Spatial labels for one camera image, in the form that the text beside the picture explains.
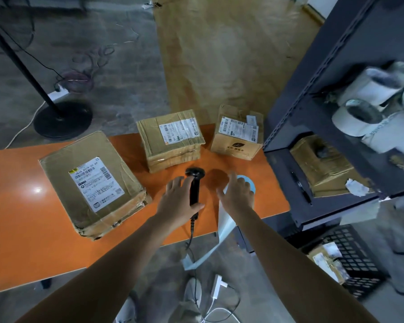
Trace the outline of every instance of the shoe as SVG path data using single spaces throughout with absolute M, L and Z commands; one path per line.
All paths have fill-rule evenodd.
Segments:
M 192 300 L 199 307 L 202 299 L 202 285 L 196 278 L 190 278 L 184 291 L 184 301 Z
M 129 296 L 121 307 L 117 317 L 116 323 L 136 322 L 136 306 L 133 299 Z

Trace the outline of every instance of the black plastic basket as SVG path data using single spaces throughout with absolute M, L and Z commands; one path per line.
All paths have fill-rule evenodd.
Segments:
M 362 300 L 386 281 L 381 265 L 351 225 L 338 226 L 301 250 L 308 254 L 319 244 L 335 242 L 343 255 L 339 258 L 350 279 L 343 283 L 355 298 Z

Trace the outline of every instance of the black pen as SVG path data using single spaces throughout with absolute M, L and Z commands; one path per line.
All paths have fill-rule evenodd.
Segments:
M 302 187 L 302 184 L 299 181 L 298 177 L 296 176 L 295 172 L 290 171 L 290 174 L 292 175 L 293 180 L 295 181 L 295 183 L 298 185 L 299 189 L 301 190 L 302 195 L 304 195 L 304 198 L 307 201 L 307 203 L 310 204 L 310 206 L 313 206 L 310 195 L 308 195 L 308 193 L 304 190 L 304 187 Z

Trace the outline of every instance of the hand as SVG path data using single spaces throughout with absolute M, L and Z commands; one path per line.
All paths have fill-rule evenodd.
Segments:
M 242 213 L 253 212 L 255 194 L 250 190 L 250 184 L 244 178 L 237 179 L 235 172 L 229 174 L 229 186 L 226 195 L 223 190 L 217 189 L 217 196 L 226 212 L 233 219 Z
M 205 204 L 196 203 L 190 206 L 190 186 L 193 177 L 176 177 L 166 185 L 157 206 L 156 217 L 170 224 L 171 231 L 185 224 L 197 212 L 205 207 Z

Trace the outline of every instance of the round black base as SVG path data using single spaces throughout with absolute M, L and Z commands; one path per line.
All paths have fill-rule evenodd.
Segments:
M 34 130 L 39 135 L 57 141 L 70 140 L 81 135 L 90 126 L 93 114 L 86 104 L 68 101 L 57 103 L 56 106 L 63 113 L 62 118 L 48 107 L 34 119 Z

